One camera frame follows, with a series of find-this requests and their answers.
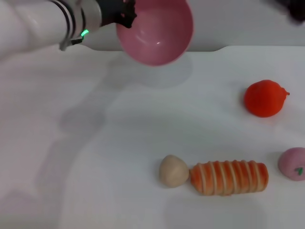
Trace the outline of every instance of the white table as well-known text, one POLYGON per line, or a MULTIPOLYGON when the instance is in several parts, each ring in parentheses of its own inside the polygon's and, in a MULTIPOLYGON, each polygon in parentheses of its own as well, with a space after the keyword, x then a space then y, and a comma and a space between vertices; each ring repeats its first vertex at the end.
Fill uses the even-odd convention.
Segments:
POLYGON ((303 228, 305 182, 276 167, 305 146, 305 48, 189 52, 160 68, 122 52, 50 47, 0 64, 1 229, 303 228), (262 79, 291 95, 260 119, 241 105, 262 79), (157 180, 174 154, 190 167, 255 160, 262 193, 203 197, 157 180))

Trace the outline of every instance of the toy bread roll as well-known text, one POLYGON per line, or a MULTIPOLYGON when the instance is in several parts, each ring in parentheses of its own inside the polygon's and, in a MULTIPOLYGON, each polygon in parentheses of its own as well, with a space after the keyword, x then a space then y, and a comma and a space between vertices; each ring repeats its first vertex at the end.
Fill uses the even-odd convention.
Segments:
POLYGON ((225 161, 198 163, 190 170, 191 184, 206 196, 241 194, 264 191, 268 170, 255 161, 225 161))

